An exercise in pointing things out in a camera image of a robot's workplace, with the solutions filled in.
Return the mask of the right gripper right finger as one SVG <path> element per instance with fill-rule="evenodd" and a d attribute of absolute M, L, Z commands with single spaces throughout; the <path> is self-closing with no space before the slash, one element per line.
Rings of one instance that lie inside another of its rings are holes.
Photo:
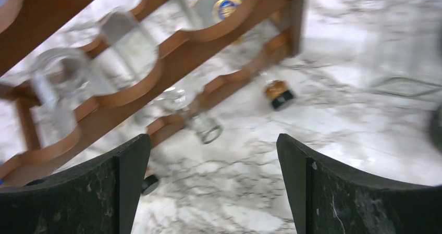
<path fill-rule="evenodd" d="M 276 145 L 297 233 L 441 233 L 441 186 L 364 172 L 284 133 Z"/>

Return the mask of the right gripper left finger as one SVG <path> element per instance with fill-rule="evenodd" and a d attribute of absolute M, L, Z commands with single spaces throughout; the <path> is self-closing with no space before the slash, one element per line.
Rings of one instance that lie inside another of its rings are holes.
<path fill-rule="evenodd" d="M 22 187 L 1 189 L 1 233 L 131 233 L 151 139 L 115 149 Z"/>

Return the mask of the clear bottle with cork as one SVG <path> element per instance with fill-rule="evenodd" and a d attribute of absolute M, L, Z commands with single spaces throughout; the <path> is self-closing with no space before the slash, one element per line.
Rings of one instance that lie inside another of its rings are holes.
<path fill-rule="evenodd" d="M 250 62 L 264 47 L 266 25 L 265 22 L 258 24 L 217 54 L 228 65 L 226 74 L 240 70 L 251 71 L 256 66 Z M 131 13 L 115 9 L 102 18 L 99 27 L 104 40 L 123 60 L 134 82 L 140 81 L 152 70 L 158 43 Z M 264 90 L 274 80 L 285 81 L 268 64 L 259 68 L 254 77 L 262 83 Z"/>

